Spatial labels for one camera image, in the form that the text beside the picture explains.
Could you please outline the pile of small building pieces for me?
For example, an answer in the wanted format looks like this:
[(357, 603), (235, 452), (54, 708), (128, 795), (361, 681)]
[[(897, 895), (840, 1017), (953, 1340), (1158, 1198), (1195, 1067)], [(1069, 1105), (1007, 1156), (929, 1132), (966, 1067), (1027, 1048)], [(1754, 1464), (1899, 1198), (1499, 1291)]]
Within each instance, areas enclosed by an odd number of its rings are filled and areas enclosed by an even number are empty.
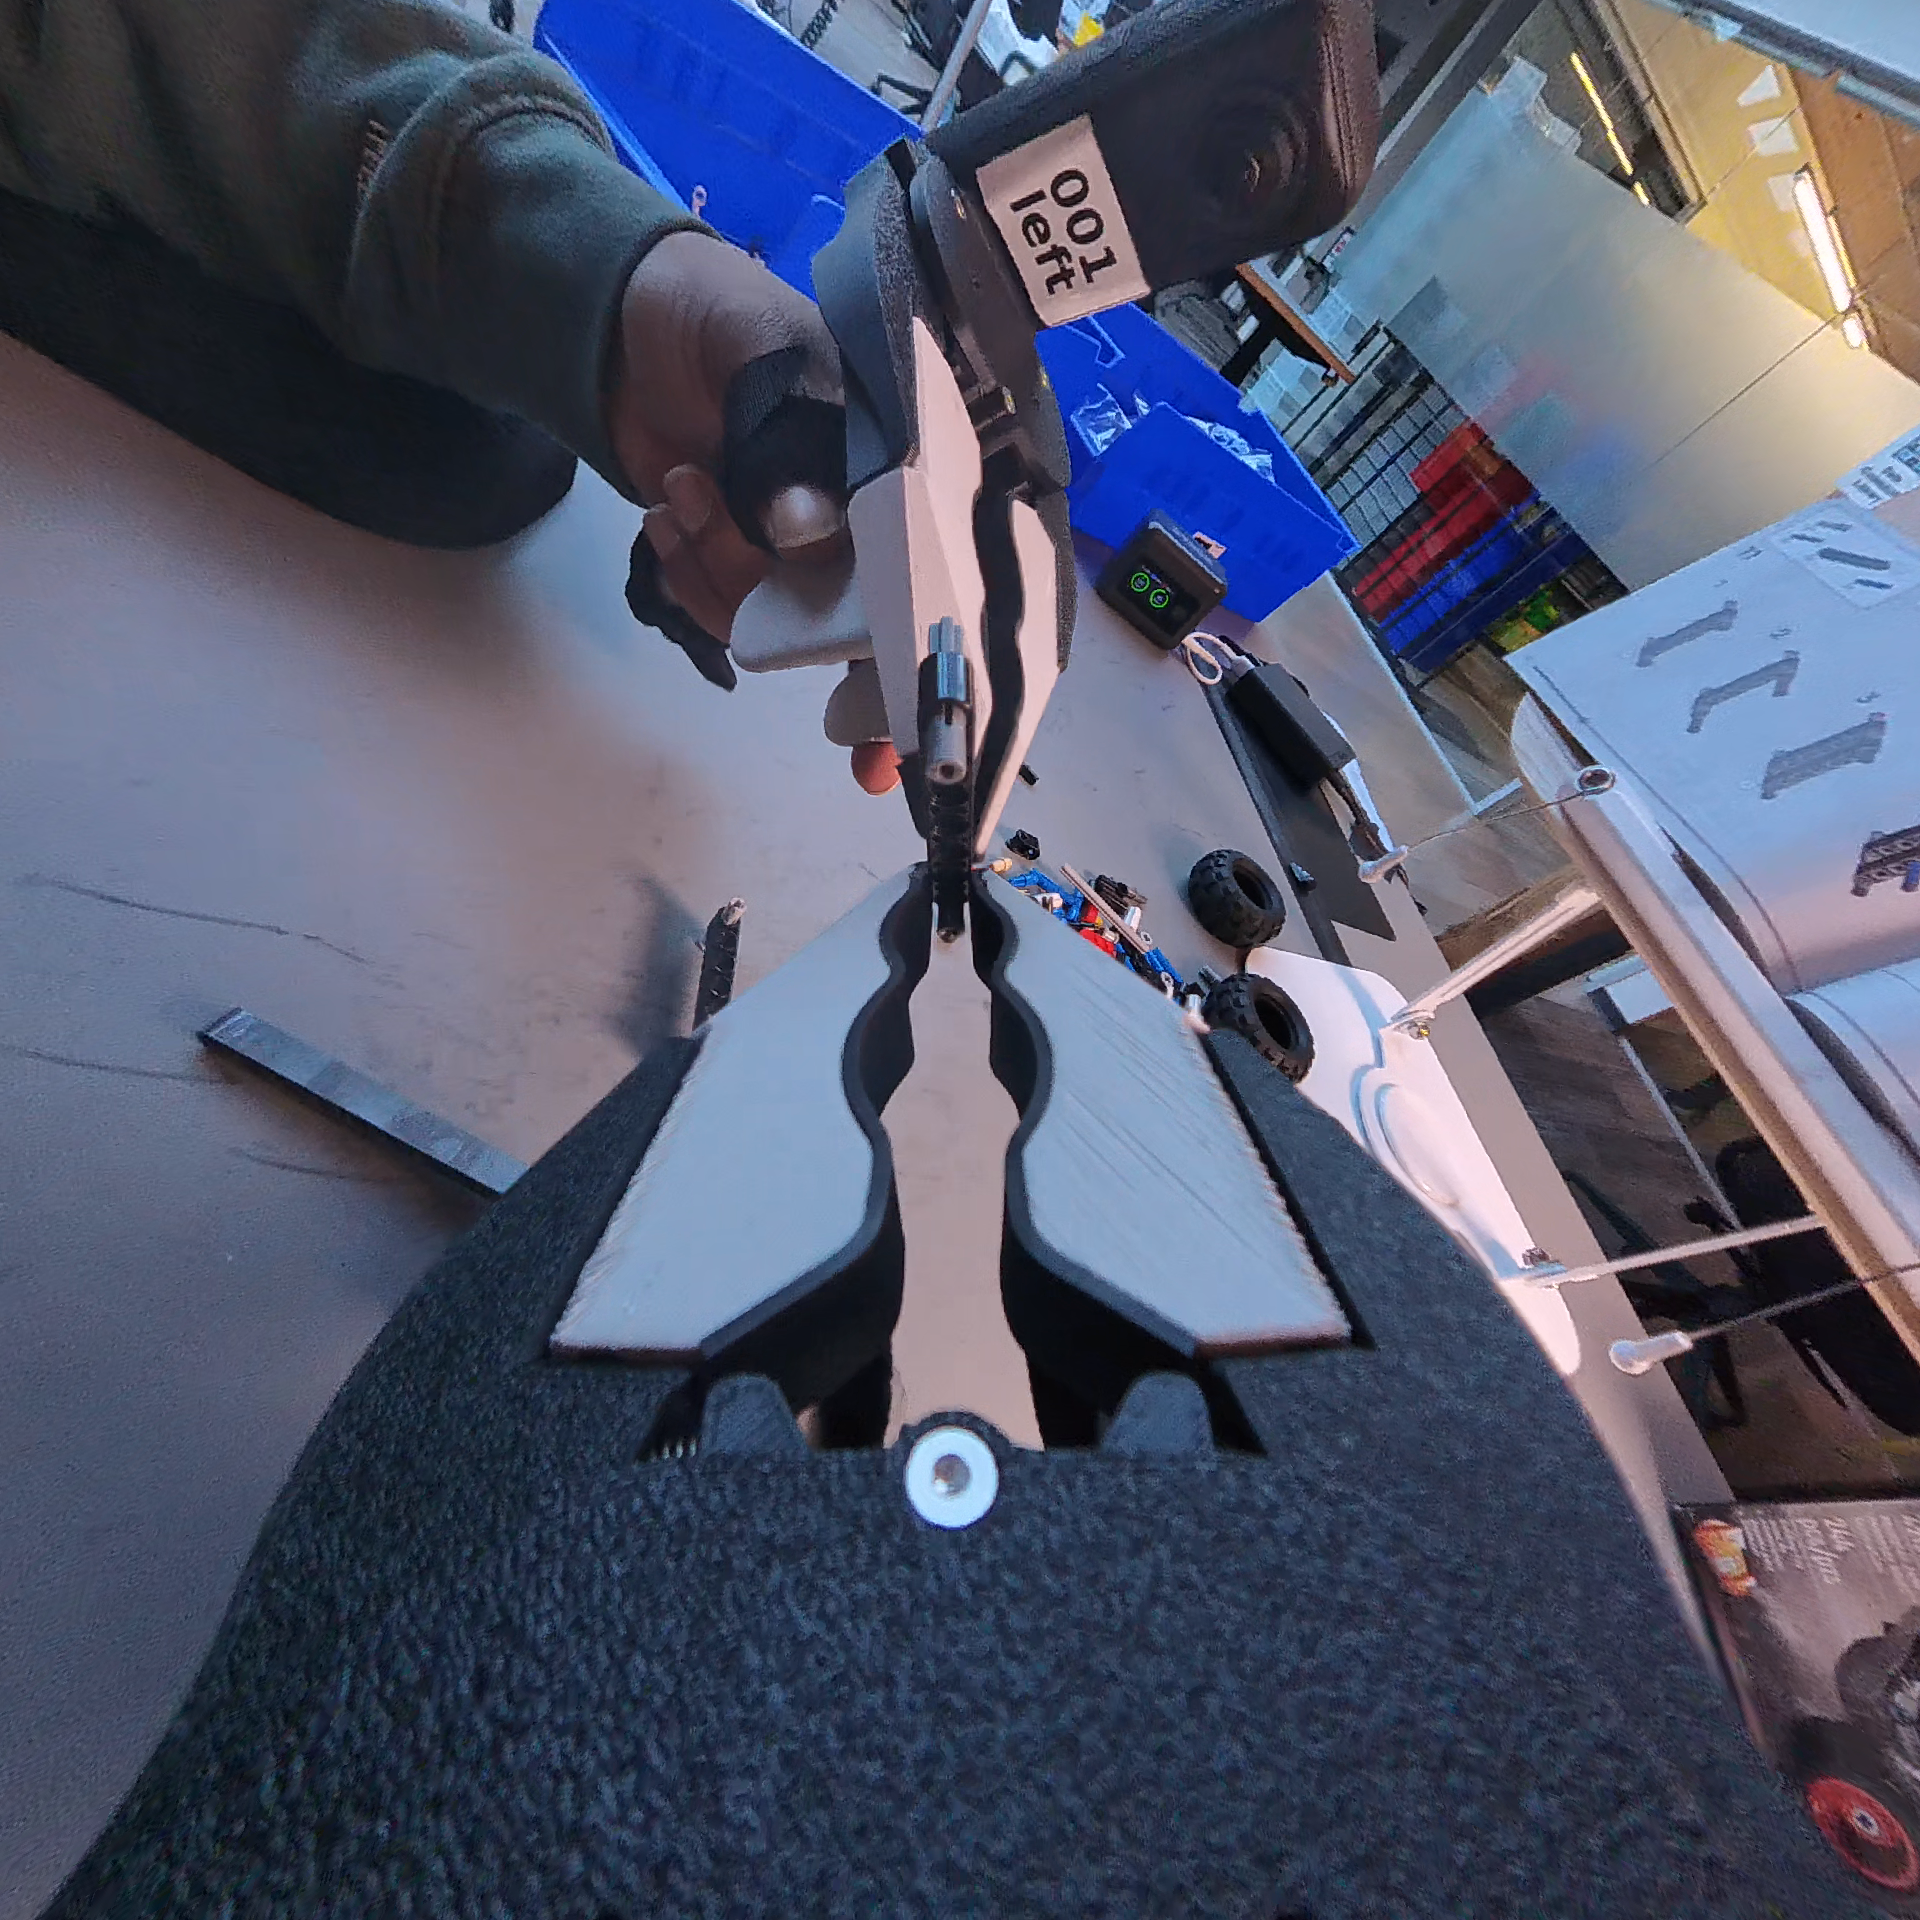
[(1069, 928), (1079, 941), (1114, 958), (1155, 994), (1198, 1008), (1212, 974), (1181, 976), (1165, 952), (1141, 928), (1144, 897), (1125, 881), (1098, 875), (1085, 879), (1065, 862), (1044, 862), (1041, 842), (1015, 828), (1004, 837), (1006, 856), (989, 870), (1040, 910)]

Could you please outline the black device green display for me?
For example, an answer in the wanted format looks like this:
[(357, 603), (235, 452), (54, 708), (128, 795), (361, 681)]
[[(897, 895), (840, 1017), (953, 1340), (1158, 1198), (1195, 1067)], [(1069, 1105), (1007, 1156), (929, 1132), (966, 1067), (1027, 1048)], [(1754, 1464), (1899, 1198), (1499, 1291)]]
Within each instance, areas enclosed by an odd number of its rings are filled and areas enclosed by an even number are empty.
[(1109, 553), (1093, 583), (1096, 598), (1162, 654), (1186, 642), (1228, 588), (1220, 558), (1159, 509)]

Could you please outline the stack of coloured crates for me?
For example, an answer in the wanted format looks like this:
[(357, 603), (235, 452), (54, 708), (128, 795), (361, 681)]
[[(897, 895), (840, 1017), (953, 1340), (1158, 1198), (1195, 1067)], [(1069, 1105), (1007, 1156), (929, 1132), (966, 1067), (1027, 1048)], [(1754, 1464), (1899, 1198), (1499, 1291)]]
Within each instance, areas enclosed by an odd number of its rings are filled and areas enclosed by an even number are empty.
[(1346, 478), (1355, 550), (1334, 581), (1403, 684), (1459, 657), (1510, 657), (1625, 588), (1471, 421), (1396, 429), (1366, 488)]

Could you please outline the grey desk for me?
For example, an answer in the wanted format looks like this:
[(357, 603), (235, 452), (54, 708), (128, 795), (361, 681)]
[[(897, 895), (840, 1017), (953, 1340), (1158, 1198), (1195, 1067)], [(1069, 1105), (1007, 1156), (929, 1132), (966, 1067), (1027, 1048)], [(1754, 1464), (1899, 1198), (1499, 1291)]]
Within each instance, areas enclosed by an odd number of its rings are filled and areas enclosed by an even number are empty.
[[(1254, 1453), (1034, 1454), (966, 948), (884, 1113), (888, 1447), (547, 1358), (683, 1034), (918, 855), (586, 478), (299, 511), (3, 348), (3, 1917), (1749, 1917), (1771, 1789), (1572, 1397), (1403, 1211)], [(527, 1166), (205, 1048), (241, 1006)]]

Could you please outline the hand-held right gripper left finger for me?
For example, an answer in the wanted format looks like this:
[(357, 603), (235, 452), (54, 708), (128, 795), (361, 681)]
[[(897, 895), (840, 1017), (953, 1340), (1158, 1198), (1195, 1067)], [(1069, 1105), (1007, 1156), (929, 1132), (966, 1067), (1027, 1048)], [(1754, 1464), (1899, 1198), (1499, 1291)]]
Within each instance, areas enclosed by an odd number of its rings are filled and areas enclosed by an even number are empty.
[(882, 1125), (914, 1063), (918, 881), (891, 876), (701, 1029), (556, 1324), (556, 1355), (826, 1401), (891, 1349)]

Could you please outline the long dark grey holed beam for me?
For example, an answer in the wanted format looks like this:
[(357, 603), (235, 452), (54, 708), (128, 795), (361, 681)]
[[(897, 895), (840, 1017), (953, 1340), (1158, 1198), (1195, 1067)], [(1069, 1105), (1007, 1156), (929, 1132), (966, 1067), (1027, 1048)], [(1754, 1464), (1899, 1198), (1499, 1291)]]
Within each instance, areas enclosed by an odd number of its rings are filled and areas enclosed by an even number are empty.
[(195, 1039), (460, 1188), (497, 1198), (527, 1173), (527, 1165), (477, 1134), (241, 1006), (201, 1025)]

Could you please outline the person's left forearm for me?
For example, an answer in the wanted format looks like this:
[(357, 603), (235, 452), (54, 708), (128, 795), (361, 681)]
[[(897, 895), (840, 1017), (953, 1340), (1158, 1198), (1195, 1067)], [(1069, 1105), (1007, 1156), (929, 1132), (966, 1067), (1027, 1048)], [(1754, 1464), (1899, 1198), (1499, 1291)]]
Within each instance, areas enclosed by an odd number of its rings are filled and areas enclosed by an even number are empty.
[(694, 222), (552, 61), (448, 5), (3, 5), (2, 40), (5, 193), (128, 218), (630, 484), (619, 303)]

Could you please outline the person's left hand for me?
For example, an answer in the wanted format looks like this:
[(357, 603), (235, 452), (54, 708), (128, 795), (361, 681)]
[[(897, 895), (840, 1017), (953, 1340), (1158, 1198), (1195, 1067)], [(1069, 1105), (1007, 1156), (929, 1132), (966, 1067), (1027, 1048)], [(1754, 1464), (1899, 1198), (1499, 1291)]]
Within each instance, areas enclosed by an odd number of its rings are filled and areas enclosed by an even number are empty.
[(710, 638), (732, 623), (774, 557), (732, 519), (719, 488), (726, 396), (736, 375), (802, 348), (805, 386), (840, 403), (841, 369), (817, 307), (705, 233), (658, 238), (633, 266), (611, 356), (606, 431), (668, 598)]

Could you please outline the building instruction booklet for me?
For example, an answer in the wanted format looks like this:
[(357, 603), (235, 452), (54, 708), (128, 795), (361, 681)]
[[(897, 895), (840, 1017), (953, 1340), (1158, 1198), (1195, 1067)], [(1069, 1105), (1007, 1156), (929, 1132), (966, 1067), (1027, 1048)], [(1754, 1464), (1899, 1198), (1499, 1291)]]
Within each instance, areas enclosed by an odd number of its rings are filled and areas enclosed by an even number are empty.
[(1524, 647), (1691, 883), (1918, 1144), (1918, 437), (1833, 495)]

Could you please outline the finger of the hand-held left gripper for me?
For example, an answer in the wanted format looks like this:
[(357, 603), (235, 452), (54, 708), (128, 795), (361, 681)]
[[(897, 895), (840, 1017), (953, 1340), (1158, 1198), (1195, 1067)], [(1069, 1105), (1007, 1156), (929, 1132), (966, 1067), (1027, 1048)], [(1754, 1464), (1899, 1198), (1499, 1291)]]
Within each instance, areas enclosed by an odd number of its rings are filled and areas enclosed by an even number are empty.
[(981, 659), (989, 711), (972, 781), (972, 856), (991, 856), (997, 820), (1041, 727), (1072, 641), (1074, 591), (1061, 588), (1072, 546), (1030, 500), (996, 495), (976, 532), (985, 598)]
[(974, 531), (979, 444), (950, 366), (916, 361), (912, 373), (918, 449), (849, 502), (852, 587), (869, 645), (849, 660), (849, 744), (878, 762), (878, 740), (888, 740), (897, 781), (922, 753), (920, 665), (941, 621), (962, 636), (972, 730), (984, 733), (994, 713)]

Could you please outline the black toy tyre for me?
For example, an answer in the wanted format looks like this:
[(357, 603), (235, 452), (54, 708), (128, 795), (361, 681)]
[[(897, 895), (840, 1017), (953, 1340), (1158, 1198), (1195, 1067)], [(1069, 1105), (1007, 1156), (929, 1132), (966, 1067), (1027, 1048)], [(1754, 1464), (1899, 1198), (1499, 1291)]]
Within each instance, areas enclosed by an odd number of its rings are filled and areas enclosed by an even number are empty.
[(1272, 945), (1287, 917), (1285, 888), (1252, 856), (1232, 848), (1216, 848), (1192, 864), (1186, 900), (1195, 924), (1235, 952)]
[(1218, 1034), (1247, 1043), (1254, 1052), (1297, 1087), (1315, 1063), (1311, 1026), (1299, 1005), (1259, 973), (1233, 973), (1208, 989), (1202, 1018)]

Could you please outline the black connector piece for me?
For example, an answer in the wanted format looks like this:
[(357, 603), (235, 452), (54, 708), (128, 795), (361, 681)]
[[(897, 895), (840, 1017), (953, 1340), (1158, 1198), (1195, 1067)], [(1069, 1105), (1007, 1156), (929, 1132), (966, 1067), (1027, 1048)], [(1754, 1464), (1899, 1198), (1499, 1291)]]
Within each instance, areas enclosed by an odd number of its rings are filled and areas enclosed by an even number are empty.
[(918, 678), (924, 840), (936, 939), (966, 931), (974, 867), (974, 697), (962, 625), (937, 618), (925, 635)]

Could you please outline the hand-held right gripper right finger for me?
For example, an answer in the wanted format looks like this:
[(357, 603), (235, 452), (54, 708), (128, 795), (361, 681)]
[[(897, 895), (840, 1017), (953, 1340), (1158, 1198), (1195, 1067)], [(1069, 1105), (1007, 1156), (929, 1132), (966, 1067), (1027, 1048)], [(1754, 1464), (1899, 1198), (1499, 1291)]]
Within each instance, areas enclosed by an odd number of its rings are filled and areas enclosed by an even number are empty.
[(1331, 1285), (1169, 998), (984, 884), (988, 1058), (1018, 1111), (1000, 1289), (1040, 1401), (1116, 1412), (1145, 1374), (1346, 1346)]

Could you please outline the black power adapter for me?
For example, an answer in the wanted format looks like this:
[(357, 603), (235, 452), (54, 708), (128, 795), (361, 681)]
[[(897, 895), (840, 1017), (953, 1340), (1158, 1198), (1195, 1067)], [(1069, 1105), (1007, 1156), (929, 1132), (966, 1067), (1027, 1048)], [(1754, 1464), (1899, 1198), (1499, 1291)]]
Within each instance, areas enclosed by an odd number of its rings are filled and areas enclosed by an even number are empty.
[(1352, 743), (1281, 665), (1259, 662), (1232, 645), (1216, 654), (1213, 716), (1307, 922), (1325, 936), (1340, 926), (1394, 943), (1380, 888), (1361, 876), (1361, 867), (1396, 842)]

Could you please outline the toy truck box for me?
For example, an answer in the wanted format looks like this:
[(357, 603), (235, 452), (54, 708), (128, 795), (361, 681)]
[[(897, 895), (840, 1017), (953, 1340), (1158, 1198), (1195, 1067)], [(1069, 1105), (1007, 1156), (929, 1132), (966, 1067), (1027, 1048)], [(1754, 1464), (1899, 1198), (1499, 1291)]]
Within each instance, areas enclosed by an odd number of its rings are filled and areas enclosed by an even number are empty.
[(1671, 1508), (1747, 1733), (1860, 1895), (1918, 1908), (1918, 1501)]

